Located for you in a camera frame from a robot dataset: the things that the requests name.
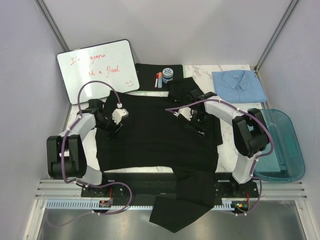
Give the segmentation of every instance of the teal plastic tray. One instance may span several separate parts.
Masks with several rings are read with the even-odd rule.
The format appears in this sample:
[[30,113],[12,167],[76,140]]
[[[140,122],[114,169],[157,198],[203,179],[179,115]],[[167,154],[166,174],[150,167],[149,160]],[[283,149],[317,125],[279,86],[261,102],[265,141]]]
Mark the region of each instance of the teal plastic tray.
[[[306,166],[291,119],[276,109],[261,109],[267,128],[274,141],[271,155],[259,158],[254,174],[264,181],[290,183],[300,180]],[[270,143],[263,153],[270,150]]]

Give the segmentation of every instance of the whiteboard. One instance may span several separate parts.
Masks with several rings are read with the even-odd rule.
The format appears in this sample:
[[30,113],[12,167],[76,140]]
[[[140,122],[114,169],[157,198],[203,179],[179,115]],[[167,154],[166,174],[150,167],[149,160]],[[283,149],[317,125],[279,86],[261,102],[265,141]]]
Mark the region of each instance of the whiteboard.
[[[139,89],[134,58],[128,40],[63,52],[56,56],[71,104],[77,104],[80,88],[99,80],[110,84],[117,92]],[[110,88],[91,83],[83,89],[80,102],[109,96]]]

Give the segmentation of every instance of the marble surface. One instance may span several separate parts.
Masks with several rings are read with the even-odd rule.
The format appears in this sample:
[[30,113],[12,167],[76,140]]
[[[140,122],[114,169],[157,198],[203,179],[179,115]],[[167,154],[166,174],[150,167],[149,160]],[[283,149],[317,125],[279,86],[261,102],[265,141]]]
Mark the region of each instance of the marble surface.
[[[250,70],[249,65],[185,65],[185,77],[193,77],[194,81],[198,84],[200,89],[206,92],[215,92],[212,72],[229,71],[229,70]],[[144,92],[134,91],[128,94],[138,96],[154,96],[154,97],[167,97],[168,92]],[[240,103],[234,104],[240,109],[249,108],[261,108],[260,103]],[[85,109],[88,107],[88,103],[82,103],[81,108]],[[73,105],[69,114],[67,125],[76,119],[77,112],[79,111],[77,105]],[[238,153],[234,144],[233,130],[230,125],[221,120],[221,133],[223,144],[218,146],[218,166],[216,172],[232,172],[236,167]],[[91,130],[84,141],[82,142],[85,151],[87,164],[92,168],[99,170],[99,164],[96,157],[97,146],[96,146],[96,129]],[[172,173],[170,167],[156,166],[156,167],[131,167],[117,170],[110,170],[108,172],[131,172],[131,173]]]

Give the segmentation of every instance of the folded blue shirt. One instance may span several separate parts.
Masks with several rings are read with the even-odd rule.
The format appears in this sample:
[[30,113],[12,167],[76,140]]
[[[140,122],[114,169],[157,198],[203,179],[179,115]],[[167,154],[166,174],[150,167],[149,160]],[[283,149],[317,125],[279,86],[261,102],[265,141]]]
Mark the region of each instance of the folded blue shirt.
[[253,71],[214,71],[212,76],[215,93],[229,103],[263,103],[267,101],[261,83]]

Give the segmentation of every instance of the gray wall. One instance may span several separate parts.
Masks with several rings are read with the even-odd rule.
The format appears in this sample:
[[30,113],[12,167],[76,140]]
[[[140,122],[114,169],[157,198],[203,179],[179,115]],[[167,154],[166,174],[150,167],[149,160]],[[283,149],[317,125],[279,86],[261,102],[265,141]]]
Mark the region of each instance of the gray wall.
[[71,50],[128,39],[136,62],[255,65],[290,0],[43,0]]
[[18,240],[48,175],[46,139],[69,101],[55,59],[62,49],[36,3],[1,1],[0,24],[0,238]]
[[271,107],[294,125],[306,164],[303,178],[320,226],[320,1],[302,0],[262,65],[260,77]]

